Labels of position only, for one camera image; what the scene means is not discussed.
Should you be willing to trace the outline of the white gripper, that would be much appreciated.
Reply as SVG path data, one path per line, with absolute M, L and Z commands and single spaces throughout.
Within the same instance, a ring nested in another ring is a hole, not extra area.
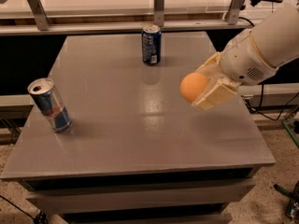
M 211 109 L 235 97 L 241 83 L 256 85 L 272 77 L 278 70 L 273 60 L 273 41 L 270 32 L 256 28 L 243 30 L 234 37 L 222 53 L 216 52 L 195 70 L 206 77 L 223 70 L 227 77 L 212 78 L 192 106 Z

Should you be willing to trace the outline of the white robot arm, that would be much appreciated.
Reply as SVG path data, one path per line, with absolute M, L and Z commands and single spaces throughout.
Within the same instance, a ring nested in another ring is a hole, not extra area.
M 192 102 L 208 110 L 237 95 L 242 85 L 257 85 L 299 57 L 299 10 L 285 5 L 250 30 L 234 37 L 222 52 L 196 70 L 208 78 L 204 91 Z

